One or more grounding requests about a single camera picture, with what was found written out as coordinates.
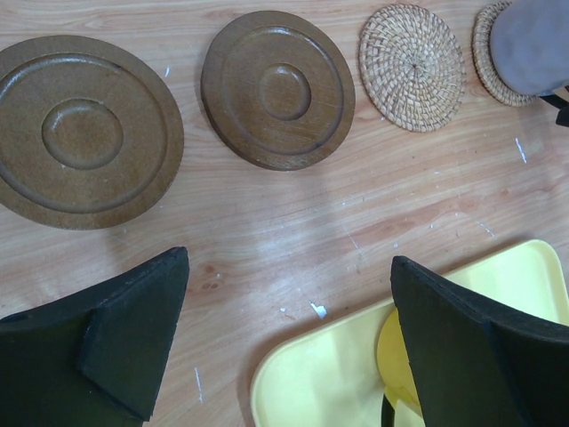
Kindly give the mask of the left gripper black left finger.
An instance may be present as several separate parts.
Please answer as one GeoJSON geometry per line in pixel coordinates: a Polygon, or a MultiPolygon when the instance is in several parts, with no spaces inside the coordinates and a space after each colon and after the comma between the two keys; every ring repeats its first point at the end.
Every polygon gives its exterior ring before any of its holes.
{"type": "Polygon", "coordinates": [[[3,426],[141,426],[187,291],[175,246],[57,301],[1,320],[3,426]]]}

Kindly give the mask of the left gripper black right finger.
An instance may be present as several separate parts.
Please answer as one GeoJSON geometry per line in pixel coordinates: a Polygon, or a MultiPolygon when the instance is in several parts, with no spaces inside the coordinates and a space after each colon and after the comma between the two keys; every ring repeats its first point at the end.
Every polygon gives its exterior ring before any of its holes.
{"type": "Polygon", "coordinates": [[[396,256],[391,292],[427,426],[566,426],[568,328],[396,256]]]}

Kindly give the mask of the yellow transparent cup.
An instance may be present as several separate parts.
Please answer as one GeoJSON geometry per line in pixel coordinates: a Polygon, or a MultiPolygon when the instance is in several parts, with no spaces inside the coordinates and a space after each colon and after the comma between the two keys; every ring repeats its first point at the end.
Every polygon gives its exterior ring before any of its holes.
{"type": "Polygon", "coordinates": [[[393,309],[381,327],[376,365],[384,384],[381,403],[381,425],[394,426],[398,402],[403,402],[417,416],[422,417],[420,400],[415,387],[405,340],[397,309],[393,309]]]}

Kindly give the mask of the brown wooden coaster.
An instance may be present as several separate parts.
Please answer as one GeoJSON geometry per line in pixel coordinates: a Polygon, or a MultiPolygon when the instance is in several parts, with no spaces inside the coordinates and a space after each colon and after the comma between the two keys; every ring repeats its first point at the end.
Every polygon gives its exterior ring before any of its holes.
{"type": "Polygon", "coordinates": [[[275,171],[329,157],[355,114],[355,87],[341,51],[324,31],[288,12],[232,20],[209,46],[200,89],[222,141],[275,171]]]}
{"type": "Polygon", "coordinates": [[[145,213],[180,168],[176,100],[142,60],[86,36],[1,51],[1,203],[56,228],[96,230],[145,213]]]}

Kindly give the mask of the large woven rattan coaster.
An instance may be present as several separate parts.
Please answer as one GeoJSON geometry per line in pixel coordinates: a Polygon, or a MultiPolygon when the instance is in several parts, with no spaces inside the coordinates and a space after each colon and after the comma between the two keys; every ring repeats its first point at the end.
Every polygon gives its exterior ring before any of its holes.
{"type": "Polygon", "coordinates": [[[392,124],[415,133],[451,122],[466,86],[462,49],[449,26],[415,4],[388,4],[364,24],[358,47],[363,87],[392,124]]]}

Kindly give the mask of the small woven rattan coaster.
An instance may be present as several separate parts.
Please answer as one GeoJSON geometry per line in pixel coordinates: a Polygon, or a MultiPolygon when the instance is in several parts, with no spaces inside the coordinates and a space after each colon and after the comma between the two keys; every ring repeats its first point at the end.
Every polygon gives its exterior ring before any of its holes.
{"type": "Polygon", "coordinates": [[[511,4],[511,1],[498,1],[478,12],[472,30],[471,50],[477,75],[486,91],[503,105],[521,108],[536,102],[537,97],[516,93],[509,88],[496,71],[490,51],[493,24],[511,4]]]}

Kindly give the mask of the purple translucent mug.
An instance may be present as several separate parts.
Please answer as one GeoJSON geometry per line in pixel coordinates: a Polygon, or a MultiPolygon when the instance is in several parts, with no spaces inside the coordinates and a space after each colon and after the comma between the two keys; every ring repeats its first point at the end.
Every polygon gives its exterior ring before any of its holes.
{"type": "Polygon", "coordinates": [[[501,80],[516,93],[538,96],[558,109],[568,126],[568,101],[555,90],[568,85],[568,2],[518,0],[492,25],[490,51],[501,80]]]}

